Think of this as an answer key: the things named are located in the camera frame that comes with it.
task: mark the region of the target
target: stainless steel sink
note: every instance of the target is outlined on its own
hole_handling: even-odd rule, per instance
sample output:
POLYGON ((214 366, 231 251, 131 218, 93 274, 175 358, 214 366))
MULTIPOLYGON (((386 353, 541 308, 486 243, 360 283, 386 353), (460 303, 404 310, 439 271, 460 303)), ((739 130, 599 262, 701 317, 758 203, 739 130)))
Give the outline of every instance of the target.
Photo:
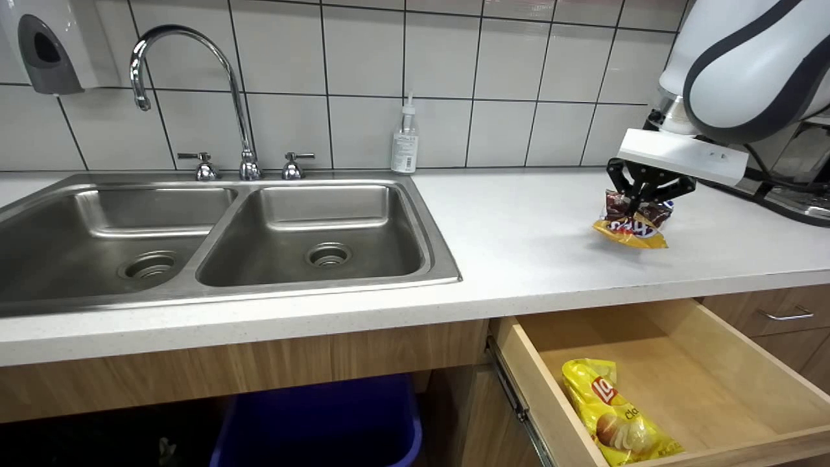
POLYGON ((0 317, 448 281, 407 177, 74 177, 0 211, 0 317))

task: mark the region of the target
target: chrome faucet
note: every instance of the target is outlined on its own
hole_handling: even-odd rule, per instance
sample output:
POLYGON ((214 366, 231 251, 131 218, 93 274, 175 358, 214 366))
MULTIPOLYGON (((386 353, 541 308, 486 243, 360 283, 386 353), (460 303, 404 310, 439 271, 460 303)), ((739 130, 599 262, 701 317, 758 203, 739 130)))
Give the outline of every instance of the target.
POLYGON ((136 92, 136 107, 142 111, 152 108, 142 69, 145 69, 145 54, 149 54, 152 44, 158 42, 161 37, 190 37, 190 38, 199 42, 203 47, 207 47, 214 52, 214 57, 224 65, 224 69, 228 72, 235 111, 236 111, 240 133, 242 133, 240 178, 260 178, 260 163, 258 163, 255 144, 251 144, 251 125, 246 118, 246 111, 242 108, 242 90, 240 90, 235 65, 224 54, 224 50, 218 50, 218 44, 214 44, 205 34, 187 29, 187 25, 166 22, 166 25, 145 31, 136 42, 133 54, 131 54, 131 83, 133 83, 133 92, 136 92))

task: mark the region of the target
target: drain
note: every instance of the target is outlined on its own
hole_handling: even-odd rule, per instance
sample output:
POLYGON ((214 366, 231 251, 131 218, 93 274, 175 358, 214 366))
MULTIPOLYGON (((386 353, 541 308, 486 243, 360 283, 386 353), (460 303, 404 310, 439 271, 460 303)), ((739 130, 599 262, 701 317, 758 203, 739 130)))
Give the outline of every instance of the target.
POLYGON ((139 283, 164 283, 166 277, 175 274, 177 266, 177 256, 170 249, 155 249, 155 251, 145 251, 139 259, 133 259, 123 274, 128 281, 139 281, 139 283))
POLYGON ((347 259, 350 259, 350 255, 342 240, 323 240, 310 251, 310 264, 315 264, 315 266, 336 266, 347 259))

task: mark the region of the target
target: chip bag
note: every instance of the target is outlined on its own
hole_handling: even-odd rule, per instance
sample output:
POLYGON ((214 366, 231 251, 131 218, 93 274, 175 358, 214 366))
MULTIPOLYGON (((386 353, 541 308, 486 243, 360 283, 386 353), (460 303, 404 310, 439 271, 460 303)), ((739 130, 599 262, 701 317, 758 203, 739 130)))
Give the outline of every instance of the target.
POLYGON ((607 190, 605 218, 595 222, 595 231, 631 249, 668 249, 670 243, 659 226, 670 221, 672 212, 672 203, 640 203, 639 211, 631 212, 631 199, 607 190))
POLYGON ((565 391, 611 467, 670 457, 683 445, 617 391, 617 364, 574 358, 564 366, 565 391))

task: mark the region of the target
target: countertop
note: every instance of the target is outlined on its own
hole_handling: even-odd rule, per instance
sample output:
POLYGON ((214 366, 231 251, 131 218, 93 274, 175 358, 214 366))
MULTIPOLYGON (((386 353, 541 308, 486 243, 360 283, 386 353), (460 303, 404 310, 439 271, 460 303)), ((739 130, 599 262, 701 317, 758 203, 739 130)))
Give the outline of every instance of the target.
MULTIPOLYGON (((0 203, 50 181, 4 177, 0 203)), ((670 249, 634 251, 591 231, 603 170, 437 170, 415 183, 463 283, 0 318, 0 366, 830 283, 827 227, 709 186, 677 199, 670 249)))

